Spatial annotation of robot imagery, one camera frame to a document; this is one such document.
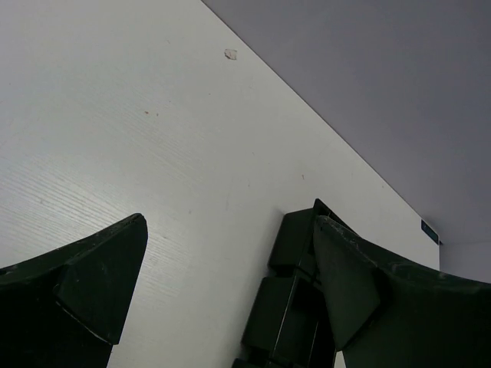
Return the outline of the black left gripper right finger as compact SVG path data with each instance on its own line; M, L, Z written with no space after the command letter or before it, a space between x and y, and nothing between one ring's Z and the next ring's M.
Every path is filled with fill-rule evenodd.
M313 243L346 366L490 365L489 284L418 264L325 216Z

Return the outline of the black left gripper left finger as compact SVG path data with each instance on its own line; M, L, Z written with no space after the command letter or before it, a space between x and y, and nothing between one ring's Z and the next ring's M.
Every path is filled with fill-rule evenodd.
M1 269L3 367L106 367L143 263L147 221L132 214Z

